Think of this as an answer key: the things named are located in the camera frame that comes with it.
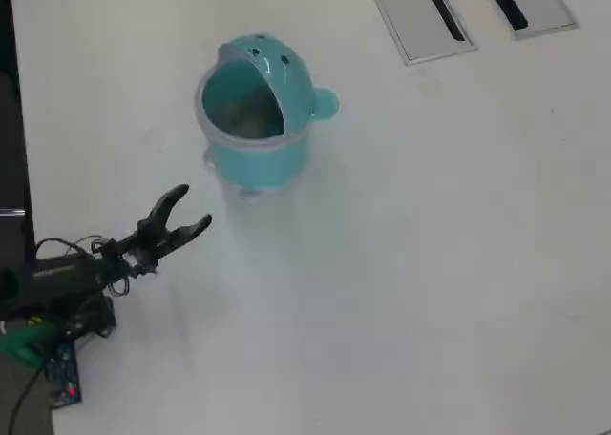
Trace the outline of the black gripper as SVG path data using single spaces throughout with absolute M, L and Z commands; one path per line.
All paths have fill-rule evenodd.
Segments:
M 187 194 L 189 186 L 180 184 L 163 194 L 149 215 L 137 223 L 128 237 L 96 238 L 92 251 L 98 256 L 104 279 L 128 279 L 156 273 L 158 262 L 201 235 L 212 223 L 206 214 L 197 223 L 173 231 L 166 227 L 177 203 Z

